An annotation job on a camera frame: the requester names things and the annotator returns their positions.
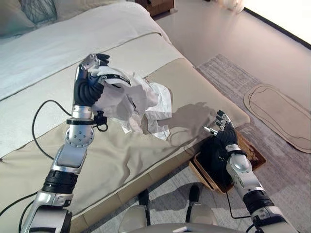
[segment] bedside table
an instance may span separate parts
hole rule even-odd
[[[149,11],[151,17],[174,8],[174,0],[135,0],[135,2]]]

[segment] bed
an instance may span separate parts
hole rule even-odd
[[[146,119],[143,134],[125,134],[112,119],[107,132],[95,132],[69,207],[71,232],[96,223],[194,156],[208,137],[203,126],[213,126],[218,109],[228,113],[237,127],[249,122],[247,114],[201,76],[135,3],[99,6],[21,37],[3,39],[0,52],[4,58],[0,64],[1,210],[42,187],[51,160],[32,141],[34,113],[48,99],[71,109],[76,66],[88,54],[108,54],[111,67],[134,71],[171,93],[173,117],[159,121],[169,126],[167,140],[148,133]],[[50,155],[64,143],[66,118],[53,105],[38,116],[35,134]],[[30,201],[0,217],[0,232],[17,231]]]

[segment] white bed sheet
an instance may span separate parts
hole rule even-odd
[[[111,56],[111,67],[134,71],[141,77],[183,57],[157,33],[142,36],[105,53]],[[74,64],[0,101],[0,158],[32,140],[32,119],[42,102],[53,99],[71,111],[76,67]],[[37,117],[35,135],[43,135],[67,118],[56,105],[48,103]]]
[[[132,2],[101,6],[40,28],[0,47],[0,100],[81,61],[140,36],[164,31]]]

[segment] beige bath mat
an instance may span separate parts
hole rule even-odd
[[[273,86],[259,84],[244,95],[248,110],[295,148],[311,153],[311,114]]]

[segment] robot wrist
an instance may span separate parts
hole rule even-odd
[[[225,147],[225,149],[227,150],[228,153],[230,153],[231,151],[234,151],[234,150],[241,150],[241,148],[237,144],[227,145]]]

